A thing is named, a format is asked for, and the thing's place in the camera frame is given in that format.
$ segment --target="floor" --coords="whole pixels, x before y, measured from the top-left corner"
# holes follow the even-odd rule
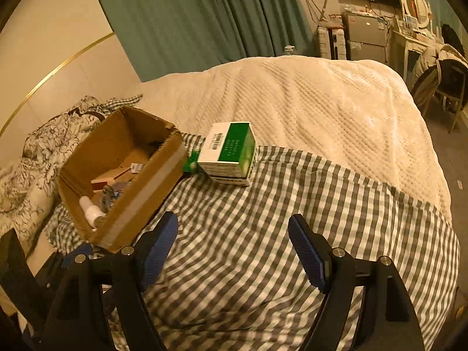
[[[436,101],[432,102],[425,120],[452,196],[452,223],[461,253],[459,287],[468,293],[468,127],[460,118],[449,134],[453,114],[444,112]]]

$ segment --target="green curtain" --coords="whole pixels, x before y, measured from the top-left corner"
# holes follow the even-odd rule
[[[431,4],[431,10],[433,14],[432,23],[435,27],[442,27],[443,24],[448,24],[455,30],[458,37],[462,38],[463,26],[458,19],[457,14],[453,11],[452,7],[447,0],[426,0]]]
[[[312,48],[298,0],[99,1],[142,81]]]

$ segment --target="metal bolt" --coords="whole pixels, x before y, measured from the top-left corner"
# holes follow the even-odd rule
[[[123,247],[121,250],[122,254],[124,254],[125,256],[130,256],[134,251],[135,249],[130,245]]]
[[[81,264],[85,260],[86,260],[86,255],[84,255],[84,254],[79,254],[79,255],[77,255],[75,257],[75,263],[77,263],[77,264]]]
[[[387,256],[382,256],[381,257],[381,263],[384,264],[384,265],[391,265],[392,264],[392,259],[390,257],[387,257]]]
[[[346,252],[342,248],[333,248],[333,254],[336,257],[343,257],[346,254]]]

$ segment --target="cardboard box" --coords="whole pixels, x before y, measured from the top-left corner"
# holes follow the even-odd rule
[[[186,151],[174,124],[145,111],[123,107],[77,146],[58,176],[60,196],[80,234],[90,243],[117,252],[147,225],[183,173]],[[94,230],[79,205],[93,198],[91,181],[132,163],[144,164]]]
[[[250,186],[256,150],[249,122],[216,123],[200,150],[198,165],[218,183]]]

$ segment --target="checkered cloth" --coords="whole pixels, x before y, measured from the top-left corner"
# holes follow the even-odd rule
[[[203,138],[184,135],[189,150]],[[387,183],[313,154],[260,146],[250,187],[197,174],[179,182],[145,231],[165,211],[179,232],[158,281],[144,295],[169,350],[295,350],[323,295],[310,285],[287,235],[301,213],[332,247],[353,257],[390,256],[415,307],[426,349],[455,294],[459,245],[442,214]],[[53,246],[82,241],[61,206]],[[356,289],[339,349],[350,346],[362,288]],[[116,313],[111,329],[125,348]]]

